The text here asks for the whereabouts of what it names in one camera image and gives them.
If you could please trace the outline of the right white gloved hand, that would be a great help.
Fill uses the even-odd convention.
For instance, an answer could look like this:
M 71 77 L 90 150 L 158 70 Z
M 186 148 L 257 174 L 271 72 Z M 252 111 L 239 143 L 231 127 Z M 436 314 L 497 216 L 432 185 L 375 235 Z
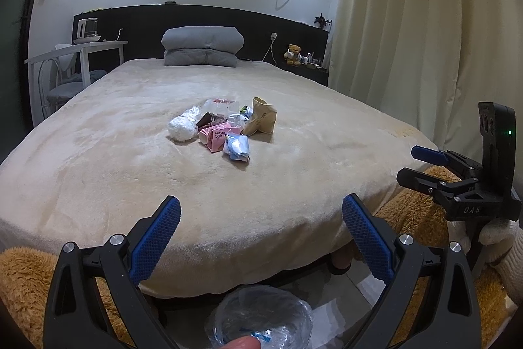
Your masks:
M 472 276 L 480 276 L 484 266 L 492 267 L 501 276 L 508 297 L 522 305 L 523 248 L 519 221 L 494 219 L 484 226 L 478 242 L 483 245 L 479 264 Z

